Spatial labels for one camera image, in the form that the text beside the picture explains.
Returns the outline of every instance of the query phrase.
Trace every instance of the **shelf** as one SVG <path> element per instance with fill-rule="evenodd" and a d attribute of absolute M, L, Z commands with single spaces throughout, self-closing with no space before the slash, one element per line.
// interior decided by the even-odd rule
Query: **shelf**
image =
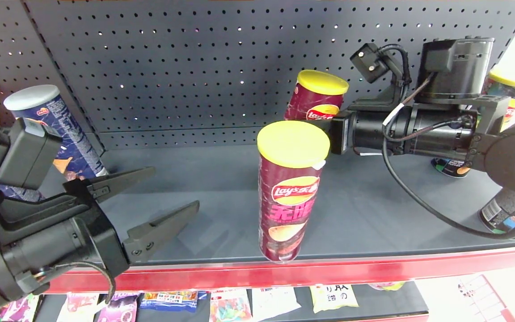
<path fill-rule="evenodd" d="M 339 321 L 402 321 L 424 322 L 428 308 L 413 282 L 406 283 L 399 291 L 384 292 L 372 289 L 368 285 L 354 285 L 354 292 L 359 303 L 358 308 L 344 307 L 337 310 L 313 313 L 313 303 L 309 288 L 295 288 L 298 303 L 302 306 L 288 314 L 269 318 L 265 322 L 339 322 Z M 37 315 L 35 322 L 54 321 L 65 301 L 64 295 L 48 295 Z M 137 322 L 173 321 L 173 322 L 207 322 L 209 319 L 209 300 L 200 301 L 196 313 L 160 312 L 139 309 Z"/>
<path fill-rule="evenodd" d="M 102 204 L 120 234 L 193 200 L 201 208 L 180 235 L 145 265 L 118 277 L 120 291 L 370 283 L 463 275 L 515 266 L 515 241 L 460 232 L 409 199 L 380 157 L 329 156 L 298 258 L 266 261 L 258 248 L 258 152 L 255 145 L 132 149 L 103 156 L 112 171 L 146 165 L 155 177 Z M 393 157 L 406 183 L 451 218 L 485 229 L 476 218 L 499 190 L 485 174 L 438 173 L 427 157 Z M 106 291 L 80 269 L 51 292 Z"/>

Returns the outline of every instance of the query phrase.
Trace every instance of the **robotic arm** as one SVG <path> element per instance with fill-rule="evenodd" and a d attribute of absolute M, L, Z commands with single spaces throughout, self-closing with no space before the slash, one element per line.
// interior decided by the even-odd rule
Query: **robotic arm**
<path fill-rule="evenodd" d="M 61 141 L 53 129 L 28 119 L 18 119 L 9 131 L 0 129 L 0 184 L 39 188 Z M 130 229 L 120 242 L 98 204 L 154 173 L 148 167 L 69 181 L 64 193 L 37 203 L 0 192 L 0 306 L 45 292 L 51 280 L 73 267 L 105 275 L 108 304 L 116 289 L 114 277 L 147 260 L 198 212 L 199 202 L 192 202 Z"/>
<path fill-rule="evenodd" d="M 380 149 L 395 181 L 446 224 L 481 237 L 514 238 L 515 228 L 504 234 L 480 232 L 442 215 L 403 183 L 388 159 L 411 153 L 464 161 L 464 166 L 484 171 L 495 183 L 515 191 L 515 124 L 500 132 L 509 98 L 481 94 L 493 41 L 466 37 L 425 43 L 421 85 L 409 97 L 409 78 L 388 53 L 400 51 L 406 71 L 406 51 L 399 45 L 365 44 L 353 54 L 352 63 L 369 82 L 392 71 L 392 85 L 375 98 L 354 101 L 331 120 L 309 122 L 328 132 L 332 153 L 353 149 L 362 155 L 359 148 Z M 412 106 L 405 106 L 412 98 Z"/>

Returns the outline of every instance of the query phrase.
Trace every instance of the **pegboard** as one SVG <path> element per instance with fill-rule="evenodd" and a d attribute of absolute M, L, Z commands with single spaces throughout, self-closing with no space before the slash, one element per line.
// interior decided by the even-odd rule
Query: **pegboard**
<path fill-rule="evenodd" d="M 14 120 L 3 106 L 4 99 L 17 90 L 41 84 L 58 86 L 82 129 L 92 132 L 23 4 L 20 1 L 0 1 L 0 119 L 3 126 L 10 126 Z"/>
<path fill-rule="evenodd" d="M 252 143 L 233 131 L 218 131 L 224 134 L 216 143 L 161 135 L 280 120 L 302 69 L 346 79 L 345 104 L 375 96 L 390 76 L 368 84 L 349 61 L 366 42 L 403 45 L 417 79 L 424 42 L 494 37 L 494 64 L 515 34 L 515 0 L 26 4 L 107 149 Z M 162 140 L 158 145 L 152 134 Z"/>

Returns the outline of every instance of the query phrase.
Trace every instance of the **white lid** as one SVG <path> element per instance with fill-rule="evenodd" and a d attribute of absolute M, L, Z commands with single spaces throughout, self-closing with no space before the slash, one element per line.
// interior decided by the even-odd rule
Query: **white lid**
<path fill-rule="evenodd" d="M 55 85 L 37 85 L 13 93 L 4 100 L 8 110 L 27 110 L 31 107 L 49 102 L 59 95 L 59 88 Z"/>

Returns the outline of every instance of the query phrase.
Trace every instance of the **yellow lid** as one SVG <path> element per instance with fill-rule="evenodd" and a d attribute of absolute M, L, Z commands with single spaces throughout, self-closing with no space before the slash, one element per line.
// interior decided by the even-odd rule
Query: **yellow lid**
<path fill-rule="evenodd" d="M 504 85 L 515 87 L 515 67 L 505 68 L 495 65 L 488 73 L 488 77 Z"/>
<path fill-rule="evenodd" d="M 280 121 L 259 131 L 257 149 L 276 165 L 302 169 L 327 157 L 329 137 L 320 128 L 306 122 Z"/>
<path fill-rule="evenodd" d="M 297 82 L 310 91 L 322 95 L 342 95 L 349 89 L 349 84 L 344 79 L 311 69 L 300 71 Z"/>

